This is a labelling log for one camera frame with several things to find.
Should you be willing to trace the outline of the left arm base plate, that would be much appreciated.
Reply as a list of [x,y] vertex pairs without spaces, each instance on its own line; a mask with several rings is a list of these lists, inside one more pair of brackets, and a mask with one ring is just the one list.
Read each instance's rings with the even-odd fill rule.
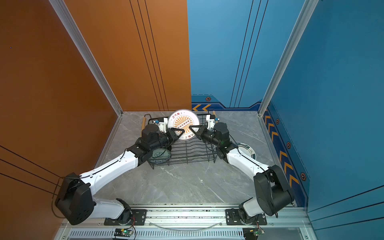
[[144,226],[147,217],[147,210],[133,209],[124,211],[117,219],[106,218],[105,226]]

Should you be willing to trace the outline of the white plate red dotted pattern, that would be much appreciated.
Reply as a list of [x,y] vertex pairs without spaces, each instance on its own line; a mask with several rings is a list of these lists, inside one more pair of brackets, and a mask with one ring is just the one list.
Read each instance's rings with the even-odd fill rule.
[[180,141],[189,141],[196,135],[190,130],[190,126],[200,125],[199,117],[190,110],[177,110],[168,117],[167,127],[182,129],[185,132],[179,138]]

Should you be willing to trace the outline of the teal patterned plate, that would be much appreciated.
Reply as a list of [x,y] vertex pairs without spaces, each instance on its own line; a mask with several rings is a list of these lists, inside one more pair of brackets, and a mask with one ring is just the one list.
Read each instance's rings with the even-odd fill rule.
[[167,162],[171,157],[172,153],[168,149],[156,149],[152,152],[148,162],[153,165],[159,165]]

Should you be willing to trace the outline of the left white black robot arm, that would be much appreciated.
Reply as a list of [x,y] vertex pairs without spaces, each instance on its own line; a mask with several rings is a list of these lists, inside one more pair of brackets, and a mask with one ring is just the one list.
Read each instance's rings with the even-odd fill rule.
[[124,200],[98,199],[95,194],[120,175],[143,164],[155,150],[167,150],[184,132],[184,129],[169,128],[163,133],[158,125],[147,125],[135,144],[120,156],[91,171],[64,177],[55,206],[71,225],[97,218],[110,219],[118,225],[128,224],[133,213]]

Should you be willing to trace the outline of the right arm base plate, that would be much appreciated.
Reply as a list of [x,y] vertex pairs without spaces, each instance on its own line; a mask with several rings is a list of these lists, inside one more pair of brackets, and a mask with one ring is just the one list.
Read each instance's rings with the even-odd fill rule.
[[257,225],[257,226],[266,226],[267,219],[264,214],[258,214],[253,217],[247,217],[245,213],[239,209],[226,209],[226,224],[228,226],[237,226],[237,225]]

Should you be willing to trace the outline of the black wire dish rack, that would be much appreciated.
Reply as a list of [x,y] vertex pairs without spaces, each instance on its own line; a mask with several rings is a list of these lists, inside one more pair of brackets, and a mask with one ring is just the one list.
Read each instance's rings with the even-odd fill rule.
[[[194,113],[199,117],[200,125],[207,125],[206,115],[209,115],[211,113]],[[145,115],[145,117],[147,119],[146,125],[155,124],[155,119],[161,118],[153,118],[150,114]],[[191,164],[197,162],[215,162],[217,157],[216,147],[207,143],[203,143],[197,137],[194,137],[189,141],[178,140],[177,142],[172,144],[172,148],[169,151],[172,153],[172,157],[167,162],[159,165],[153,165],[148,162],[149,165],[154,168],[160,166]]]

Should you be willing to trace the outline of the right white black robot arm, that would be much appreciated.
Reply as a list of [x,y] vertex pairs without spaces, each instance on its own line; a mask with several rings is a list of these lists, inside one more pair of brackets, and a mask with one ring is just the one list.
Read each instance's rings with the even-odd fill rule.
[[190,126],[189,129],[199,140],[215,146],[220,159],[253,180],[256,196],[241,203],[238,208],[244,224],[252,224],[262,214],[277,217],[281,209],[294,203],[294,191],[282,168],[262,164],[244,154],[232,138],[227,124],[217,123],[211,130],[205,125]]

